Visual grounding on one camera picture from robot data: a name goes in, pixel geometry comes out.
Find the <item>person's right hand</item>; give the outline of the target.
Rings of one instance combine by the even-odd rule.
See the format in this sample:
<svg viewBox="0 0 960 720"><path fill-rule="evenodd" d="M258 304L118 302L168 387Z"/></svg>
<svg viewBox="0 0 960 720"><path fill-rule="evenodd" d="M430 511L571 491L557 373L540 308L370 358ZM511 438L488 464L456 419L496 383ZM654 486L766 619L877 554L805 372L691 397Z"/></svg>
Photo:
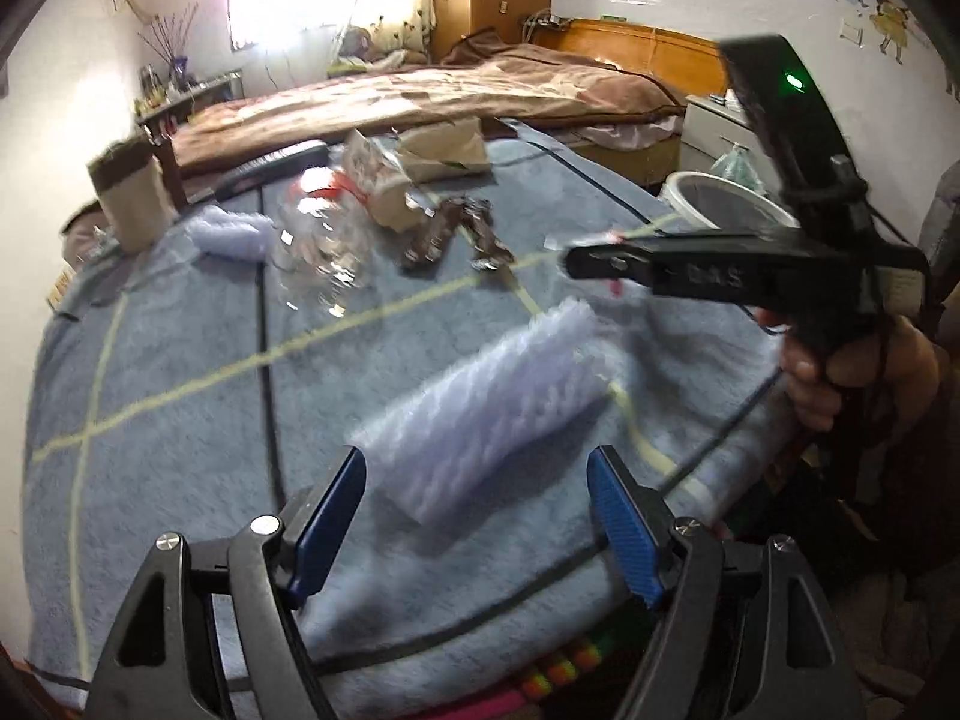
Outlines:
<svg viewBox="0 0 960 720"><path fill-rule="evenodd" d="M843 395L871 387L880 374L892 390L895 432L934 415L958 421L958 371L944 348L898 317L887 338L846 344L825 362L789 330L779 360L786 392L800 424L816 433L835 426Z"/></svg>

